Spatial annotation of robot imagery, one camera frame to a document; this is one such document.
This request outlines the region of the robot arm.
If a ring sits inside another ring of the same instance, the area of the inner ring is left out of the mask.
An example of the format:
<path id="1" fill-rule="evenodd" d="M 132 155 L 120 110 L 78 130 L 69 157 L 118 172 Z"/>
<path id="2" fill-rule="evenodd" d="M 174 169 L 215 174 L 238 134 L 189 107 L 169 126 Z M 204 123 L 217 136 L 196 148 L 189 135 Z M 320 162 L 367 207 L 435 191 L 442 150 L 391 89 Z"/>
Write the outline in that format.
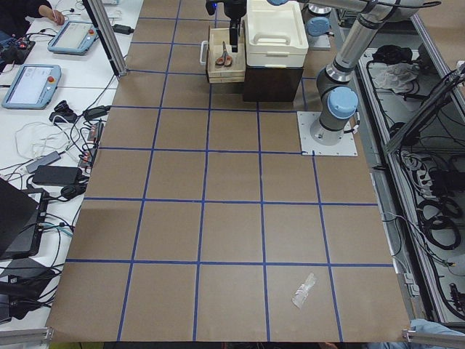
<path id="1" fill-rule="evenodd" d="M 386 22 L 410 18 L 419 9 L 435 7 L 440 1 L 314 1 L 322 7 L 356 12 L 344 43 L 333 59 L 317 77 L 317 88 L 323 105 L 313 132 L 318 140 L 330 135 L 338 137 L 357 110 L 357 95 L 347 87 L 351 74 L 362 53 L 366 51 L 378 30 Z"/>

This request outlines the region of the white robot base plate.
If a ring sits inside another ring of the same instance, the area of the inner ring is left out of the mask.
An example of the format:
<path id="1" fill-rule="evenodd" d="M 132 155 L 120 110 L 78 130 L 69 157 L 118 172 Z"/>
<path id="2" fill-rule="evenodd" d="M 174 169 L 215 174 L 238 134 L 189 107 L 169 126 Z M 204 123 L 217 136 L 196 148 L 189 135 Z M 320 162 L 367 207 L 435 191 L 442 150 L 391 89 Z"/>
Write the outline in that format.
<path id="1" fill-rule="evenodd" d="M 354 135 L 347 122 L 343 130 L 329 131 L 320 124 L 320 112 L 297 113 L 303 156 L 358 156 Z"/>

